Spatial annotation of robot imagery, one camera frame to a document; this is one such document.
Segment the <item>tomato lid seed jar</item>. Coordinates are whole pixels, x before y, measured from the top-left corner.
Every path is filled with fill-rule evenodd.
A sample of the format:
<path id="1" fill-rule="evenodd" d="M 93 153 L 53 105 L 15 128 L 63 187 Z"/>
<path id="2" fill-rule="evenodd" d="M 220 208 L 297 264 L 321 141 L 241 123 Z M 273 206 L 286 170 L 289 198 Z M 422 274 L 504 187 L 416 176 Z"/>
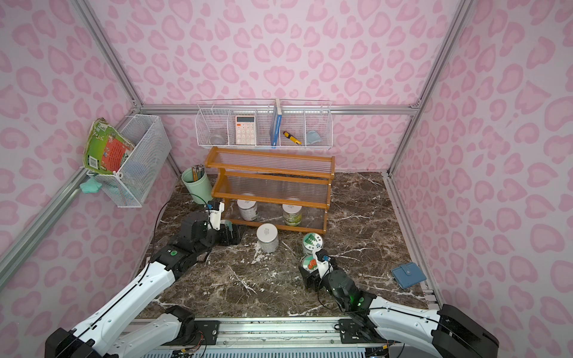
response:
<path id="1" fill-rule="evenodd" d="M 312 256 L 306 256 L 300 265 L 301 269 L 308 273 L 313 273 L 318 270 L 318 265 L 316 259 Z"/>

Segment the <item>green leaf lid seed jar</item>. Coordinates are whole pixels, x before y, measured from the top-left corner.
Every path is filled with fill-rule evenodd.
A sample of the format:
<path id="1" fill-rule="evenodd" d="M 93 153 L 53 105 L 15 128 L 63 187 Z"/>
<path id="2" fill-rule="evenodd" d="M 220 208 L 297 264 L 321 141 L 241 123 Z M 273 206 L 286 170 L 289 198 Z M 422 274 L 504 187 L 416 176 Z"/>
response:
<path id="1" fill-rule="evenodd" d="M 302 240 L 302 247 L 306 255 L 312 255 L 313 252 L 323 249 L 324 240 L 319 234 L 307 233 Z"/>

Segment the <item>tall white-lid seed jar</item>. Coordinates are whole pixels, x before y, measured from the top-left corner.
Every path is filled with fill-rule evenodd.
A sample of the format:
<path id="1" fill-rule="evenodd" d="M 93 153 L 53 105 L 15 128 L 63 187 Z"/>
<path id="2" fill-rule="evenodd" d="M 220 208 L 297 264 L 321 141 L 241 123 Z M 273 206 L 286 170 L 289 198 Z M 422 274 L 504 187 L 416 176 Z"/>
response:
<path id="1" fill-rule="evenodd" d="M 262 224 L 256 232 L 261 250 L 266 253 L 273 253 L 278 249 L 278 229 L 270 223 Z"/>

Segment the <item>green label jar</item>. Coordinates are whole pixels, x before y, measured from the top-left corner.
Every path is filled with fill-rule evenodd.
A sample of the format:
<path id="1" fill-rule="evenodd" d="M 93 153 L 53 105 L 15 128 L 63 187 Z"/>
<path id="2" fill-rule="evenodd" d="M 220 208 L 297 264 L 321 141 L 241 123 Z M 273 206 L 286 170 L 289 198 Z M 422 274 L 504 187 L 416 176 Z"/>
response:
<path id="1" fill-rule="evenodd" d="M 296 227 L 301 225 L 302 221 L 302 206 L 283 204 L 283 219 L 285 225 Z"/>

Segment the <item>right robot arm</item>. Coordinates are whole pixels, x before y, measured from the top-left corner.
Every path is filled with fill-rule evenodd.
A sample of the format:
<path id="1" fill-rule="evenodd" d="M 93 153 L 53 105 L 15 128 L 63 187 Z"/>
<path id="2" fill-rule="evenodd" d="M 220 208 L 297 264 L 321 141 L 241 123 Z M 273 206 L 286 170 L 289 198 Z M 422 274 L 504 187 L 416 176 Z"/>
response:
<path id="1" fill-rule="evenodd" d="M 457 307 L 416 309 L 359 289 L 324 249 L 301 259 L 298 269 L 304 285 L 330 294 L 367 343 L 401 342 L 434 357 L 498 356 L 499 340 Z"/>

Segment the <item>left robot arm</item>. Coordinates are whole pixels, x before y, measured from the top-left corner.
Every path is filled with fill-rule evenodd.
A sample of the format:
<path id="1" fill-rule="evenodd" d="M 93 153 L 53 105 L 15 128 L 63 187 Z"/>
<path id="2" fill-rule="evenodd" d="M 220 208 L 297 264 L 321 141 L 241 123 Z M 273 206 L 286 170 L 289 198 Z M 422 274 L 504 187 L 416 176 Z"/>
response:
<path id="1" fill-rule="evenodd" d="M 74 328 L 58 328 L 46 340 L 45 357 L 143 357 L 162 345 L 185 354 L 216 343 L 219 322 L 198 323 L 188 309 L 172 306 L 159 318 L 126 334 L 125 328 L 165 289 L 216 246 L 240 243 L 239 230 L 223 219 L 225 202 L 212 200 L 183 220 L 180 231 L 107 304 Z"/>

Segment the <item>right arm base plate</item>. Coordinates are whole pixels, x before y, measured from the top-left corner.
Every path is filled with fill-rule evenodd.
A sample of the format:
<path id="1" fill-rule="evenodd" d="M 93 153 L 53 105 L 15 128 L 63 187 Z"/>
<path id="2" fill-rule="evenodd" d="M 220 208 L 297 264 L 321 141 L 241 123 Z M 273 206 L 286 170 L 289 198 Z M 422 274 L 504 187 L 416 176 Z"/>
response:
<path id="1" fill-rule="evenodd" d="M 376 332 L 359 325 L 352 319 L 340 319 L 334 325 L 334 329 L 340 334 L 340 341 L 343 344 L 384 342 Z"/>

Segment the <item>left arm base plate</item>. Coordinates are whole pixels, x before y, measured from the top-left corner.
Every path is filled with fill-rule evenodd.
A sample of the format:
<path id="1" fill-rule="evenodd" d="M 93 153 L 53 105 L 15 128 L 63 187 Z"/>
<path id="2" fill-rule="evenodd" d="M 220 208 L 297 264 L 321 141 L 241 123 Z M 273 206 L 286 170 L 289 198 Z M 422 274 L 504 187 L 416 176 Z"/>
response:
<path id="1" fill-rule="evenodd" d="M 165 345 L 184 347 L 194 347 L 199 344 L 215 345 L 220 324 L 221 322 L 217 320 L 188 320 L 181 324 L 177 337 Z"/>

